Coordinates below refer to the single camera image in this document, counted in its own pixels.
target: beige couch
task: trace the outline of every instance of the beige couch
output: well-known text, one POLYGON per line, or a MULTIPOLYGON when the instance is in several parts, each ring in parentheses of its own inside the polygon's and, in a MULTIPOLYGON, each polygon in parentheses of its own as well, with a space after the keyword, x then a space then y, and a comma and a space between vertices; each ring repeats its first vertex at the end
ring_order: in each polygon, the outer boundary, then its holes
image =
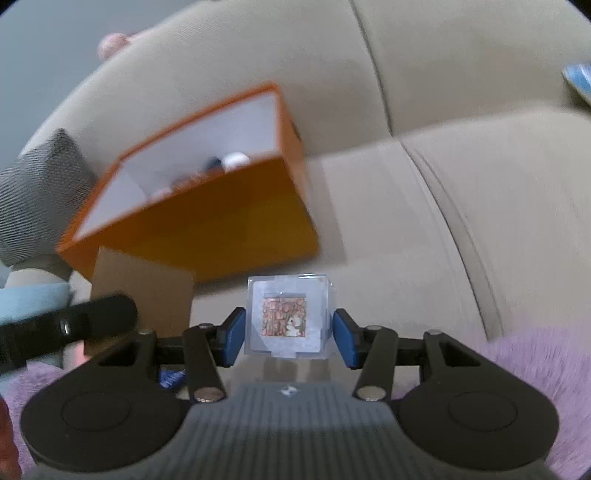
MULTIPOLYGON (((327 273, 338 306, 402 335, 474 344, 549 325, 591 342, 591 119, 560 75, 590 58, 591 25, 565 0, 200 2, 88 77, 26 149, 63 127, 102 173, 164 125, 276 80, 322 245, 276 272, 327 273)), ((8 286, 48 279, 27 268, 8 286)), ((246 276, 198 286, 191 321, 245 302, 246 276)), ((350 383, 344 370, 249 358, 230 376, 350 383)))

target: metal screw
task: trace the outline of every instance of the metal screw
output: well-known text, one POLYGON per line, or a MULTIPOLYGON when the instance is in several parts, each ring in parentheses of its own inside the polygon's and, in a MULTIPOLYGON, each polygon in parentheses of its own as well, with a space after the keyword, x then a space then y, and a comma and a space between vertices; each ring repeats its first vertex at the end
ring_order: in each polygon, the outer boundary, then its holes
POLYGON ((382 387, 367 385, 357 389, 357 396, 365 401, 379 401, 386 397, 386 391, 382 387))
POLYGON ((201 403, 214 403, 224 398, 224 393, 216 387, 199 388, 193 394, 195 400, 201 403))
POLYGON ((68 322, 67 320, 60 320, 60 329, 65 336, 69 336, 69 334, 71 334, 72 332, 70 322, 68 322))

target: light blue fabric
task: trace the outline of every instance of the light blue fabric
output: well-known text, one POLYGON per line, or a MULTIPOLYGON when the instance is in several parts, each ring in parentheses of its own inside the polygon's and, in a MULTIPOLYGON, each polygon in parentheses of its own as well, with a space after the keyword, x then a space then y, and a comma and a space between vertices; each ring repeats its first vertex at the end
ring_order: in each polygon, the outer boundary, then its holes
MULTIPOLYGON (((70 285, 51 283, 26 287, 0 289, 0 325, 17 322, 34 315, 66 307, 70 301, 70 285)), ((61 352, 39 357, 36 360, 61 367, 61 352)), ((0 395, 5 395, 10 380, 18 373, 0 377, 0 395)))

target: open box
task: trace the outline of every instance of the open box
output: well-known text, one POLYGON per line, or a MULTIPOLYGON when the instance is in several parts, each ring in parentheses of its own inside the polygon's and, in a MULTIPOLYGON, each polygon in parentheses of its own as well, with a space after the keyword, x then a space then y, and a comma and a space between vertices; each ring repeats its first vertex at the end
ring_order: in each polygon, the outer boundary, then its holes
POLYGON ((281 91, 265 84, 120 156, 65 231, 58 253, 86 278, 105 246, 190 269, 197 281, 310 257, 318 239, 306 187, 303 148, 281 91), (211 158, 232 152, 251 162, 195 176, 211 158), (180 179, 180 187, 167 190, 180 179))

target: blue object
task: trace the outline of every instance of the blue object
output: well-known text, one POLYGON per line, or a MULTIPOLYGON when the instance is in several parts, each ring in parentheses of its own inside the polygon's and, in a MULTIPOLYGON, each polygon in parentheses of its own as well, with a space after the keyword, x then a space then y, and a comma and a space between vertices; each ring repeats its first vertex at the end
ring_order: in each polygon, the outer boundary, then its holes
POLYGON ((353 335, 347 327, 345 321, 341 318, 335 310, 333 314, 333 337, 339 352, 343 357, 343 361, 348 368, 359 368, 359 355, 355 349, 355 342, 353 335))
POLYGON ((591 64, 569 65, 563 69, 562 75, 581 95, 591 95, 591 64))
POLYGON ((185 378, 185 370, 162 370, 160 386, 166 390, 176 390, 184 384, 185 378))
POLYGON ((223 350, 223 360, 226 365, 233 365, 244 343, 246 331, 246 310, 242 309, 240 315, 230 325, 226 334, 226 346, 223 350))
MULTIPOLYGON (((59 310, 70 302, 70 286, 67 283, 49 283, 0 289, 0 325, 18 322, 35 315, 59 310)), ((61 368, 61 352, 35 359, 61 368)), ((0 378, 0 395, 4 395, 9 381, 18 373, 11 372, 0 378)))

